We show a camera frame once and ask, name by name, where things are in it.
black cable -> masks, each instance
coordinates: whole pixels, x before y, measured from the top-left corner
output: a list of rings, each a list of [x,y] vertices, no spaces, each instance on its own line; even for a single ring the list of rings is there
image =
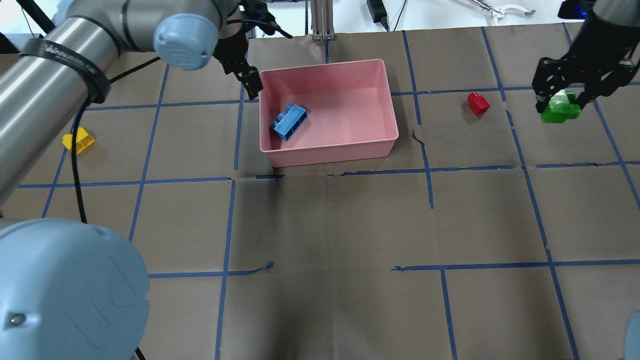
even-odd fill
[[[144,69],[145,67],[148,67],[149,65],[155,63],[158,60],[160,60],[160,58],[153,58],[153,59],[147,61],[146,63],[142,63],[142,64],[136,66],[135,68],[132,68],[132,69],[129,69],[129,70],[123,72],[122,74],[120,74],[120,75],[116,76],[115,78],[109,80],[109,82],[113,84],[116,81],[124,78],[125,76],[131,75],[131,74],[133,74],[134,72],[136,72],[138,70],[141,70],[141,69]]]
[[[264,21],[251,20],[251,19],[235,19],[235,20],[227,21],[227,24],[250,24],[254,26],[265,26],[267,28],[274,29],[275,31],[281,33],[285,38],[293,38],[291,34],[284,31],[280,26],[274,26],[273,24],[270,24]]]
[[[136,349],[136,356],[138,356],[139,360],[147,360],[145,356],[142,354],[142,351],[140,351],[140,348]]]
[[[305,35],[309,35],[309,0],[305,0]]]
[[[80,111],[76,114],[76,118],[74,119],[73,130],[71,135],[71,169],[74,173],[74,187],[76,188],[76,199],[78,202],[78,211],[80,212],[80,221],[87,224],[86,221],[86,213],[84,212],[84,202],[82,199],[82,189],[80,188],[80,176],[78,175],[78,163],[77,163],[77,154],[76,154],[76,140],[78,137],[78,128],[80,127],[80,120],[82,119],[82,115],[84,111],[89,106],[90,102],[87,100],[85,104],[82,106]]]
[[[16,0],[16,3],[20,4],[22,9],[27,11],[29,16],[40,26],[40,29],[45,33],[50,33],[56,28],[56,25],[48,18],[42,9],[35,3],[34,0]]]
[[[398,19],[396,20],[396,25],[394,26],[394,31],[398,28],[398,24],[400,23],[400,18],[402,17],[402,14],[404,12],[404,7],[406,6],[406,2],[407,0],[404,0],[404,3],[402,4],[402,8],[400,9],[400,14],[398,15]]]
[[[31,33],[32,37],[36,37],[36,35],[33,33],[33,30],[31,30],[31,24],[29,23],[29,19],[27,19],[27,14],[24,13],[24,9],[20,8],[22,10],[22,16],[24,16],[24,20],[26,20],[27,22],[27,26],[29,26],[29,32]]]

metal stand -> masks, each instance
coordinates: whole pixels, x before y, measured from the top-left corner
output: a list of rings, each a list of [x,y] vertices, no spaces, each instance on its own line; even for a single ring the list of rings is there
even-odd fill
[[[335,40],[333,0],[311,0],[311,26],[315,41]]]
[[[16,0],[24,11],[26,11],[29,16],[35,20],[36,24],[40,26],[40,28],[45,33],[50,33],[56,26],[53,24],[53,21],[45,14],[42,9],[36,4],[34,0]]]

blue object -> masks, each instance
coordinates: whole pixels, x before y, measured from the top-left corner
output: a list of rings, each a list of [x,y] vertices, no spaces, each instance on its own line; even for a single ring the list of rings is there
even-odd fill
[[[122,235],[62,219],[0,231],[0,359],[129,359],[149,304],[145,264]]]
[[[567,20],[584,20],[589,17],[589,13],[582,7],[580,0],[564,0],[558,10],[558,17]]]
[[[163,20],[154,33],[154,49],[167,64],[202,69],[218,44],[218,29],[206,17],[179,13]]]
[[[300,105],[287,105],[286,112],[278,115],[278,121],[271,124],[273,130],[281,139],[289,141],[307,119],[307,111]]]
[[[634,311],[625,334],[625,360],[640,360],[640,311]]]
[[[60,26],[66,19],[69,8],[75,0],[62,0],[58,3],[58,11],[53,15],[51,21],[55,26]]]

pink bin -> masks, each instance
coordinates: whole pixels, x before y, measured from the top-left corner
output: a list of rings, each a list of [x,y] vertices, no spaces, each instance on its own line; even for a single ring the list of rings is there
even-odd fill
[[[261,72],[260,150],[274,167],[384,158],[398,139],[385,63],[351,61]],[[288,104],[308,119],[288,142],[269,126]]]

